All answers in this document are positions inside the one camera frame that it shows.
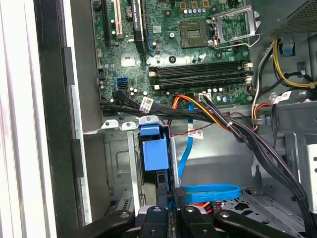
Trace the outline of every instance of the ram slot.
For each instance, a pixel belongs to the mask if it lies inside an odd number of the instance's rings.
[[[158,78],[189,77],[195,75],[232,73],[237,71],[244,71],[249,67],[251,67],[251,64],[246,61],[202,63],[176,67],[152,67],[149,69],[149,76],[154,76]]]
[[[113,0],[114,20],[117,38],[123,38],[122,17],[120,0]]]
[[[170,90],[181,88],[211,87],[224,84],[245,82],[252,74],[250,72],[230,75],[196,76],[178,79],[156,79],[153,81],[155,90]]]
[[[108,4],[107,0],[102,0],[102,8],[103,8],[103,24],[104,24],[104,38],[105,44],[108,49],[111,49],[111,32],[109,26],[109,17],[108,17]]]

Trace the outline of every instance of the green circuit board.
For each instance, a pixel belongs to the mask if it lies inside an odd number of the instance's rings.
[[[115,19],[113,1],[105,0],[109,22]],[[169,1],[145,0],[143,3],[146,54],[139,54],[133,42],[133,22],[128,17],[131,5],[128,1],[120,1],[123,35],[112,37],[110,47],[106,44],[104,37],[103,11],[93,8],[98,77],[102,78],[101,99],[110,101],[113,90],[117,88],[117,78],[127,78],[128,86],[125,89],[127,95],[138,102],[141,102],[143,96],[146,95],[157,103],[170,106],[177,94],[192,94],[198,97],[199,93],[211,91],[211,99],[218,106],[251,103],[253,98],[247,90],[249,82],[220,86],[213,85],[211,82],[209,86],[204,87],[195,86],[172,90],[154,89],[153,85],[150,84],[149,67],[249,60],[247,47],[228,48],[220,51],[204,45],[201,41],[201,39],[211,38],[211,32],[206,26],[206,19],[230,10],[228,3],[223,3],[223,0],[186,0],[176,1],[175,6],[172,7]],[[99,0],[92,0],[92,4],[95,3],[99,3]],[[196,24],[198,29],[195,29],[192,23]],[[110,23],[109,26],[111,31],[116,30],[114,24]],[[245,15],[240,14],[225,19],[222,27],[224,35],[228,39],[246,34]],[[188,30],[187,38],[184,37],[184,29]],[[171,56],[175,57],[175,61],[172,63]],[[180,107],[185,108],[187,105],[181,103]]]

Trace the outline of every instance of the blue drive bracket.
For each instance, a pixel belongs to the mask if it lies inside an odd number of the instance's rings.
[[[241,196],[241,189],[231,184],[182,186],[182,188],[187,192],[185,196],[187,204],[224,201]]]
[[[159,124],[141,125],[140,136],[147,138],[153,136],[151,140],[142,141],[145,171],[168,169],[167,140],[165,133],[160,132]]]

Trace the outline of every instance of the screw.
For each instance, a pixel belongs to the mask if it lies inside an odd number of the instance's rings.
[[[227,213],[227,212],[221,212],[221,213],[220,213],[220,216],[222,216],[222,217],[224,217],[224,218],[227,218],[227,217],[229,217],[229,213]]]
[[[188,211],[188,212],[193,212],[193,211],[194,211],[194,208],[192,208],[192,207],[187,207],[187,208],[186,208],[186,211]]]
[[[127,214],[126,212],[122,212],[120,217],[121,218],[127,218],[127,217],[129,217],[129,214]]]

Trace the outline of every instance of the motherboard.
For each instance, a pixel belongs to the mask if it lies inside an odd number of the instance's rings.
[[[122,89],[166,106],[178,94],[206,95],[217,106],[251,103],[247,39],[230,41],[248,34],[245,13],[221,18],[229,43],[215,45],[214,16],[241,7],[241,0],[92,0],[101,100],[115,103],[113,91]]]

